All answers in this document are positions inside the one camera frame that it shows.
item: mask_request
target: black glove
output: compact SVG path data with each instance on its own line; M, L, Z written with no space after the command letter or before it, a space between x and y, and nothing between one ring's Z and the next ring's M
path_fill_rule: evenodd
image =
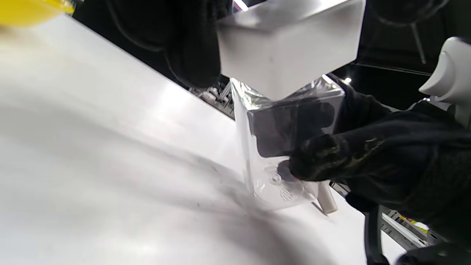
M352 205L386 206L471 245L464 228L471 210L471 133L452 116L423 101L391 113L373 97L346 92L336 130L304 142L290 158L291 173L306 181L346 184Z

